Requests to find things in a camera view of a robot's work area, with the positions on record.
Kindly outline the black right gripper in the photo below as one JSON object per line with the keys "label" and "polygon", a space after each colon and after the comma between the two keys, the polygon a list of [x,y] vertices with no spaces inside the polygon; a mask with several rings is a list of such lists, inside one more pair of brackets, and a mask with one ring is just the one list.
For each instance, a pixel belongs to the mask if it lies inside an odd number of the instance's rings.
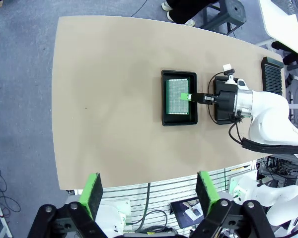
{"label": "black right gripper", "polygon": [[[234,113],[235,92],[220,91],[219,94],[202,93],[202,103],[206,105],[216,104],[220,111],[226,112],[228,117]],[[201,103],[200,93],[181,93],[180,100]]]}

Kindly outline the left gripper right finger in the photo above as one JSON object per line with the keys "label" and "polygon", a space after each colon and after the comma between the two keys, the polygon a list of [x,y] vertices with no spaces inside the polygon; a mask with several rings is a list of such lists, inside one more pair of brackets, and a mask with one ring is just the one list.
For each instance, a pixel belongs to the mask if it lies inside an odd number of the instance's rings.
{"label": "left gripper right finger", "polygon": [[225,229],[239,238],[273,238],[275,235],[266,214],[256,200],[242,205],[220,198],[206,171],[197,173],[196,194],[204,219],[191,233],[192,238],[218,238]]}

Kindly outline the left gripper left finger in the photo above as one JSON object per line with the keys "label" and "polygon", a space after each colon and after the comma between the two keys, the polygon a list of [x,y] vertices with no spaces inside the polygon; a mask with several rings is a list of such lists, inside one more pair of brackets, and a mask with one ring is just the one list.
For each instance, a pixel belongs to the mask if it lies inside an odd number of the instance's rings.
{"label": "left gripper left finger", "polygon": [[29,231],[29,238],[64,238],[77,232],[81,238],[105,238],[106,234],[95,222],[103,195],[99,173],[90,174],[79,201],[56,208],[44,204],[39,209]]}

